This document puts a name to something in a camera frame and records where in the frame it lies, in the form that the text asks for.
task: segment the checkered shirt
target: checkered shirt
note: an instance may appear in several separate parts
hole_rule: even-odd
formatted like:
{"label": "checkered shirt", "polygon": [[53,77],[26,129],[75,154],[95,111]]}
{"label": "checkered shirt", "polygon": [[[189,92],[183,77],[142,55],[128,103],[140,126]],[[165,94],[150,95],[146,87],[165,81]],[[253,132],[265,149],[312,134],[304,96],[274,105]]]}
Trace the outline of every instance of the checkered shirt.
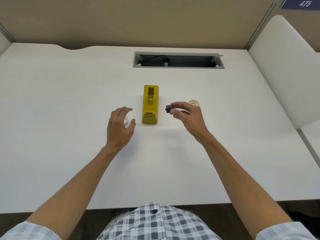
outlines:
{"label": "checkered shirt", "polygon": [[[113,219],[97,240],[220,240],[195,214],[157,201]],[[316,240],[300,223],[288,222],[271,226],[257,234],[256,240]],[[52,230],[22,222],[0,240],[61,240]]]}

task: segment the number sign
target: number sign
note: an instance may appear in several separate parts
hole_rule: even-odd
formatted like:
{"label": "number sign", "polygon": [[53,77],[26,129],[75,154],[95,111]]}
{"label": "number sign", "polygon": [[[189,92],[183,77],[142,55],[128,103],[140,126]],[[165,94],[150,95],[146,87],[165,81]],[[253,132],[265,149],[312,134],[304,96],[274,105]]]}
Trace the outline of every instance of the number sign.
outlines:
{"label": "number sign", "polygon": [[320,10],[320,0],[285,0],[280,9]]}

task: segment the right hand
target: right hand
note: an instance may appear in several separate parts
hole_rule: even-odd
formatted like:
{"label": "right hand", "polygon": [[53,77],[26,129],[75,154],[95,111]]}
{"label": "right hand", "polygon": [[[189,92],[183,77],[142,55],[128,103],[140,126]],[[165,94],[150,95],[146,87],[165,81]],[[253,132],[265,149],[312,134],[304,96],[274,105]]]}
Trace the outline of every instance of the right hand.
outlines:
{"label": "right hand", "polygon": [[170,110],[170,113],[173,114],[174,118],[182,121],[186,130],[193,135],[198,142],[203,144],[212,137],[203,120],[199,106],[187,102],[174,102],[171,103],[171,105],[173,109]]}

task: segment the beige partition panel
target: beige partition panel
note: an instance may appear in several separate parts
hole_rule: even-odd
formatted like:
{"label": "beige partition panel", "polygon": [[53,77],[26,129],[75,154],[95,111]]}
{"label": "beige partition panel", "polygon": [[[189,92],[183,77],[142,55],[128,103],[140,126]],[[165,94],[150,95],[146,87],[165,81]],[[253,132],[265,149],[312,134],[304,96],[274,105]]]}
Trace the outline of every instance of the beige partition panel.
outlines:
{"label": "beige partition panel", "polygon": [[1,0],[20,43],[243,49],[273,0]]}
{"label": "beige partition panel", "polygon": [[288,10],[280,9],[284,0],[279,0],[277,5],[270,13],[268,19],[260,29],[256,38],[261,33],[269,20],[275,15],[282,15],[294,29],[307,41],[316,51],[320,52],[320,11]]}

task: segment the plastic spool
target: plastic spool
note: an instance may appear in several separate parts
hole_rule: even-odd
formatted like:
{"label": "plastic spool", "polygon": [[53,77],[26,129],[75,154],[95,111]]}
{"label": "plastic spool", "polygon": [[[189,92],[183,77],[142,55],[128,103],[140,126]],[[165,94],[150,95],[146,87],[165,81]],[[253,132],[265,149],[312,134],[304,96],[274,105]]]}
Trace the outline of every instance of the plastic spool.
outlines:
{"label": "plastic spool", "polygon": [[124,117],[123,124],[124,124],[124,125],[128,125],[128,121],[129,121],[129,120],[128,120],[128,117],[127,117],[127,116]]}
{"label": "plastic spool", "polygon": [[191,104],[191,105],[195,105],[195,106],[199,106],[200,107],[200,104],[199,104],[199,102],[197,100],[191,99],[188,103]]}

